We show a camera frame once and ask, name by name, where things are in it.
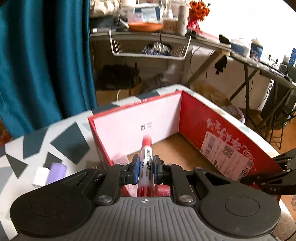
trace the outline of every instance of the red marker cap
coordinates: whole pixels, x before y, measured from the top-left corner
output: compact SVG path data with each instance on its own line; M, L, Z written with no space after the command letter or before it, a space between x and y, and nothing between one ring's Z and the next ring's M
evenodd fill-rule
M145 136L143 137L142 148L143 148L143 146L152 146L151 136L149 136L149 135L145 135Z

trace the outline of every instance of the gray gripper base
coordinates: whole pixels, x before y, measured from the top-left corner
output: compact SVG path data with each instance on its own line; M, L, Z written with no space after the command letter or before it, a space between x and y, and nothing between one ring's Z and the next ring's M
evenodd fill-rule
M275 241L231 238L207 227L193 208L181 207L170 197L121 197L111 206L97 207L89 221L76 231L57 238L32 238L23 234L13 241Z

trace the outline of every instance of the white wire basket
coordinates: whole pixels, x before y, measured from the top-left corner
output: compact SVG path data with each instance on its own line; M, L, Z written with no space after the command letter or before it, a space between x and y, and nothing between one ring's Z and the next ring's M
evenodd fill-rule
M151 43L151 41L160 41L158 35L145 36L135 33L132 39L127 39L123 36L113 36L109 31L111 51L114 56L123 57L144 57L144 58L163 58L173 60L184 60L186 58L188 48L190 46L191 36L187 38L172 38L165 37L165 43L171 46L170 56L154 55L154 54L142 54L144 47Z

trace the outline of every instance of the barcode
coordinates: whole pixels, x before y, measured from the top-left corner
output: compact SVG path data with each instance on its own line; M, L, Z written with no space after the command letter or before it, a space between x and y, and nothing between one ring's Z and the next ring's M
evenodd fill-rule
M213 137L213 136L210 137L209 144L207 145L207 149L205 150L205 153L204 153L206 158L209 158L211 151L213 149L215 140L216 140L215 137Z
M229 146L225 145L222 153L226 155L229 159L232 157L234 149L230 148Z
M254 165L254 163L251 160L249 160L248 163L247 163L247 166L249 168L252 168L253 165Z

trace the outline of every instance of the metal screw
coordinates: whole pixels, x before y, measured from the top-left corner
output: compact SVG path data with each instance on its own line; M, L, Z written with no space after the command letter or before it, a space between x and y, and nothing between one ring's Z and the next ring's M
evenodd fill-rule
M101 203L109 203L112 201L112 198L108 195L102 195L98 197L98 201Z
M193 201L193 197L189 196L189 195L183 195L179 197L179 200L182 202L192 202Z

